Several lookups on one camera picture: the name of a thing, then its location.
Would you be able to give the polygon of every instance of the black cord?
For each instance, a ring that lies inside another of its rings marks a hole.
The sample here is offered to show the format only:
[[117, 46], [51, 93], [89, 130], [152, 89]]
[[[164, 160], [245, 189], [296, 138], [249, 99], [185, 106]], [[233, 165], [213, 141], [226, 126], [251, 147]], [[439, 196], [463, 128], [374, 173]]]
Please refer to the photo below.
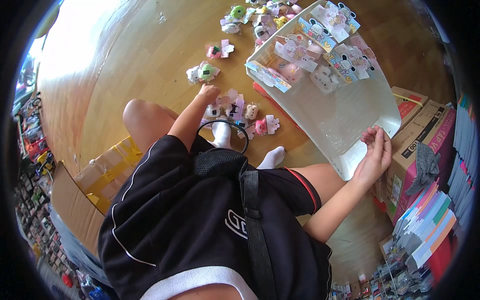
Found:
[[222, 119], [219, 119], [219, 120], [211, 120], [211, 121], [208, 121], [208, 122], [205, 122], [202, 126], [200, 126], [197, 130], [197, 135], [198, 133], [200, 132], [200, 129], [202, 129], [205, 125], [207, 124], [211, 124], [211, 123], [215, 123], [215, 122], [222, 122], [222, 123], [227, 123], [228, 125], [233, 125], [235, 127], [237, 127], [238, 129], [241, 130], [241, 132], [243, 132], [243, 134], [245, 135], [245, 147], [243, 148], [243, 150], [241, 151], [242, 154], [245, 153], [245, 151], [247, 151], [247, 148], [248, 148], [248, 134], [247, 132], [245, 131], [245, 129], [243, 129], [240, 125], [238, 124], [235, 124], [233, 122], [230, 122], [230, 121], [227, 121], [227, 120], [222, 120]]

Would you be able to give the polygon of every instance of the plastic container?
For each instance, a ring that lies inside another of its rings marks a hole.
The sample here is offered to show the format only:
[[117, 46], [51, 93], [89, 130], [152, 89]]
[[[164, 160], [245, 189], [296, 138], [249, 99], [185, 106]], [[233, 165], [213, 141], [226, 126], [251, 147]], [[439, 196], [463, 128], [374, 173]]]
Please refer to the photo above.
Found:
[[[247, 62], [255, 60], [268, 66], [277, 58], [274, 54], [275, 36], [298, 32], [298, 19], [308, 20], [313, 8], [326, 3], [327, 1], [317, 1], [304, 9], [265, 41]], [[360, 141], [362, 131], [378, 125], [393, 137], [400, 128], [400, 113], [381, 70], [375, 70], [370, 78], [343, 86], [328, 95], [320, 92], [309, 76], [303, 76], [282, 93], [276, 87], [261, 82], [248, 68], [247, 75], [310, 137], [343, 180], [352, 178], [367, 153], [367, 146]]]

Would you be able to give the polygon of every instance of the logo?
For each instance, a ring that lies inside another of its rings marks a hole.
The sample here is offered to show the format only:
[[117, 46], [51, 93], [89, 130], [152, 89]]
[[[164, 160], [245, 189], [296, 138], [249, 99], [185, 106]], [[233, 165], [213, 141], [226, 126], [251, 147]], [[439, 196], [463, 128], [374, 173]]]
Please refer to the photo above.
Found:
[[233, 210], [229, 209], [227, 213], [227, 218], [225, 219], [225, 225], [230, 228], [233, 232], [238, 234], [244, 239], [247, 238], [247, 223], [245, 223], [245, 218], [237, 215]]

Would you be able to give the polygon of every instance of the wooden floor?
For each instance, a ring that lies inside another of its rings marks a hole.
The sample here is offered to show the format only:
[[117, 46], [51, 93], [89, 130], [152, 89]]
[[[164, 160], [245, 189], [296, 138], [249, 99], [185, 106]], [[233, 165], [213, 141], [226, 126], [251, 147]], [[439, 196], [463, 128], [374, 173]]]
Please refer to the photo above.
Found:
[[[359, 33], [375, 51], [390, 85], [442, 103], [455, 100], [443, 53], [408, 0], [343, 2], [357, 13]], [[252, 89], [243, 66], [253, 53], [251, 24], [241, 26], [241, 35], [220, 31], [219, 20], [235, 3], [65, 0], [45, 43], [38, 88], [48, 145], [71, 175], [128, 136], [121, 117], [130, 99], [153, 101], [181, 113], [200, 88], [188, 85], [185, 71], [205, 59], [205, 44], [223, 38], [230, 39], [235, 51], [214, 62], [221, 73], [212, 83], [223, 91], [237, 89], [246, 101], [261, 103], [262, 115], [280, 118], [275, 135], [252, 140], [246, 153], [252, 164], [278, 145], [287, 150], [285, 166], [326, 162], [304, 133]], [[302, 7], [310, 3], [298, 1]], [[238, 148], [242, 143], [232, 140]], [[371, 276], [381, 261], [377, 242], [388, 231], [388, 218], [367, 196], [328, 243], [334, 250], [333, 279]]]

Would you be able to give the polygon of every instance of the backpack strap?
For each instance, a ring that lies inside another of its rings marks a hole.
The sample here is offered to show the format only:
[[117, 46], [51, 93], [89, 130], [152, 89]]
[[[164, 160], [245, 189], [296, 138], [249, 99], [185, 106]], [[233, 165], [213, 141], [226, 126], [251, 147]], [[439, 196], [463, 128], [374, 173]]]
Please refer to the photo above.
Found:
[[257, 281], [258, 298], [277, 299], [272, 265], [265, 242], [262, 215], [259, 212], [258, 170], [245, 171], [240, 176], [242, 205], [247, 223], [248, 250], [252, 263], [253, 275]]

